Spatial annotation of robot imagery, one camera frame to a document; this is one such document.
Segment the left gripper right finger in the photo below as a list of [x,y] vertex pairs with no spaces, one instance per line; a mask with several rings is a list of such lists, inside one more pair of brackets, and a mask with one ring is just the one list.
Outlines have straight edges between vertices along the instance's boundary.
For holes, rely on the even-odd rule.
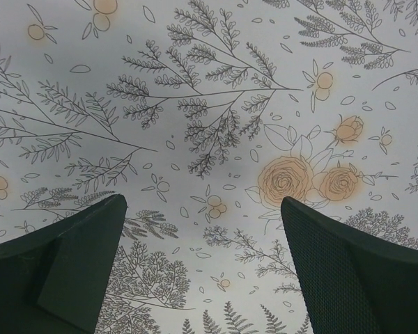
[[314,333],[418,333],[418,250],[292,197],[281,215]]

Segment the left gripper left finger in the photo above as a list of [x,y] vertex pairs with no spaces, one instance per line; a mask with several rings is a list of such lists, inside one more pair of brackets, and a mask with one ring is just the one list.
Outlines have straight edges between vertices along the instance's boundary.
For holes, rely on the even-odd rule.
[[94,333],[126,211],[112,195],[0,244],[0,333]]

